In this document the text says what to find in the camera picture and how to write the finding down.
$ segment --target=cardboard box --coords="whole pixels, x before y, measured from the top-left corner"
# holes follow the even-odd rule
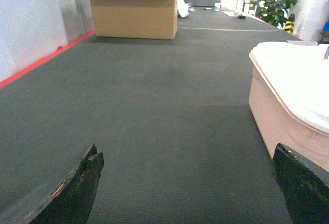
[[[90,0],[96,36],[174,39],[177,0]]]

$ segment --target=yellow and black post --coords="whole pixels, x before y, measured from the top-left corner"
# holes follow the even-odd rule
[[[284,26],[284,30],[287,31],[289,34],[292,34],[294,31],[294,23],[295,23],[295,14],[291,14]]]

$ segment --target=blue object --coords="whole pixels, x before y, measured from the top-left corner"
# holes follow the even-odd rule
[[[323,27],[323,31],[329,32],[329,22],[326,22],[324,27]]]

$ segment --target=white floor line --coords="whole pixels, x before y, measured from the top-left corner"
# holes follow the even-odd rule
[[[277,32],[282,31],[276,30],[235,30],[235,29],[212,29],[212,28],[192,28],[192,27],[179,27],[179,29],[190,29],[190,30],[217,30],[217,31],[249,31],[249,32]]]

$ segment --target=white plastic container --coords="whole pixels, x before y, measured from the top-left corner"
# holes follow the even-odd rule
[[[249,105],[271,157],[283,143],[329,171],[327,47],[258,44]]]

